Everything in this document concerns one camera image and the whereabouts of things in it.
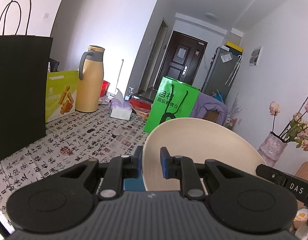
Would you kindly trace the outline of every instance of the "door frame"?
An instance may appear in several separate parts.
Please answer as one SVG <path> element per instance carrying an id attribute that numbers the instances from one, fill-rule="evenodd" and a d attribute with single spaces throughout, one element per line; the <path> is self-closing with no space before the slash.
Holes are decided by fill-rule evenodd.
<path id="1" fill-rule="evenodd" d="M 158 45 L 157 42 L 158 42 L 158 39 L 160 38 L 161 33 L 162 33 L 162 32 L 165 32 L 164 37 L 163 37 L 163 41 L 162 41 L 162 45 L 161 45 L 161 47 L 159 48 L 158 57 L 157 57 L 156 60 L 155 60 L 155 64 L 154 64 L 154 68 L 155 68 L 155 65 L 156 65 L 156 63 L 157 63 L 157 61 L 158 61 L 158 58 L 159 58 L 159 54 L 161 53 L 162 50 L 165 49 L 165 48 L 164 48 L 164 40 L 166 39 L 166 34 L 167 34 L 167 32 L 168 32 L 168 28 L 169 28 L 169 27 L 168 27 L 168 25 L 166 24 L 166 20 L 165 20 L 164 17 L 163 17 L 163 18 L 162 18 L 161 25 L 160 25 L 160 28 L 159 28 L 159 30 L 158 30 L 158 32 L 157 32 L 157 34 L 156 34 L 154 44 L 153 44 L 153 46 L 152 46 L 152 48 L 151 48 L 151 52 L 150 52 L 149 58 L 147 59 L 146 66 L 145 66 L 145 70 L 144 70 L 144 72 L 143 72 L 143 76 L 142 76 L 141 83 L 140 83 L 140 85 L 139 85 L 138 91 L 146 91 L 146 90 L 142 90 L 142 87 L 143 87 L 143 85 L 144 85 L 144 82 L 146 81 L 146 78 L 148 77 L 148 74 L 149 74 L 148 71 L 149 71 L 150 64 L 153 63 L 153 62 L 152 62 L 152 61 L 153 61 L 153 53 L 154 53 L 154 51 L 155 51 L 155 49 L 156 49 L 156 47 L 157 47 L 157 45 Z"/>
<path id="2" fill-rule="evenodd" d="M 165 54 L 164 54 L 164 57 L 163 57 L 163 61 L 162 61 L 162 63 L 161 63 L 161 66 L 159 67 L 158 74 L 157 74 L 157 76 L 156 76 L 156 80 L 155 80 L 155 82 L 154 82 L 153 88 L 156 88 L 156 87 L 158 88 L 158 86 L 159 86 L 158 80 L 159 80 L 159 77 L 160 77 L 160 75 L 161 75 L 161 73 L 162 73 L 162 71 L 163 71 L 163 67 L 164 67 L 164 65 L 165 65 L 167 55 L 168 55 L 168 53 L 169 53 L 169 51 L 170 51 L 171 41 L 172 41 L 173 35 L 176 35 L 176 34 L 182 35 L 182 36 L 187 37 L 187 38 L 191 38 L 191 39 L 193 39 L 193 40 L 196 40 L 196 41 L 201 42 L 201 43 L 204 44 L 204 51 L 203 51 L 203 53 L 201 54 L 201 56 L 199 57 L 199 59 L 198 59 L 198 62 L 197 62 L 197 65 L 196 65 L 196 69 L 195 69 L 195 71 L 194 71 L 193 77 L 192 77 L 191 82 L 190 82 L 189 85 L 192 85 L 193 82 L 194 82 L 194 79 L 195 79 L 195 77 L 196 77 L 198 68 L 199 68 L 199 66 L 201 65 L 201 62 L 202 62 L 202 59 L 203 59 L 203 56 L 204 56 L 204 53 L 205 53 L 205 50 L 206 50 L 206 47 L 207 47 L 208 42 L 207 42 L 207 41 L 203 41 L 203 40 L 198 39 L 198 38 L 195 38 L 195 37 L 193 37 L 193 36 L 187 35 L 187 34 L 185 34 L 185 33 L 181 33 L 181 32 L 178 32 L 178 31 L 172 31 L 170 40 L 169 40 L 169 42 L 168 42 L 167 50 L 166 50 L 166 52 L 165 52 Z"/>

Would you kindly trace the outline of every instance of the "paper note on door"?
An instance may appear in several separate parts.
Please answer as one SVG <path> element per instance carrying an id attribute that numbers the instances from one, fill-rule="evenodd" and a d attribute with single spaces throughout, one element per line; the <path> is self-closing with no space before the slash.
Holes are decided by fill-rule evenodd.
<path id="1" fill-rule="evenodd" d="M 180 48 L 180 50 L 177 53 L 177 56 L 180 57 L 180 58 L 184 58 L 185 52 L 186 52 L 185 49 Z"/>

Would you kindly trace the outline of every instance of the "flower vase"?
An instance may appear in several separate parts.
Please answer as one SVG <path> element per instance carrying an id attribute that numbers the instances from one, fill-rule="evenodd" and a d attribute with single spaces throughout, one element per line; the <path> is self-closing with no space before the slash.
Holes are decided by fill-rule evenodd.
<path id="1" fill-rule="evenodd" d="M 262 156 L 267 166 L 274 167 L 286 146 L 287 143 L 283 142 L 275 133 L 270 132 L 257 152 Z"/>

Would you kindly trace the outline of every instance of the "cardboard box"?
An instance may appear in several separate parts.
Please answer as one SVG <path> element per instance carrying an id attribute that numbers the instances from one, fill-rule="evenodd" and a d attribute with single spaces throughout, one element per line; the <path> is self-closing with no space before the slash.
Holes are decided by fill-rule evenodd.
<path id="1" fill-rule="evenodd" d="M 75 111 L 77 86 L 77 70 L 47 73 L 46 122 L 50 122 Z"/>

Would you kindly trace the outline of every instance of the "table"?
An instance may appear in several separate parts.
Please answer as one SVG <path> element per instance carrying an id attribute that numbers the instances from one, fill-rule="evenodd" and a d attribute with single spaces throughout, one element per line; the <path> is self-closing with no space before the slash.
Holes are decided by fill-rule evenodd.
<path id="1" fill-rule="evenodd" d="M 146 120 L 132 114 L 129 121 L 110 117 L 108 105 L 94 113 L 66 115 L 46 124 L 47 136 L 0 162 L 0 221 L 14 231 L 6 214 L 8 197 L 20 187 L 43 179 L 76 163 L 97 158 L 101 163 L 130 155 L 143 145 Z"/>

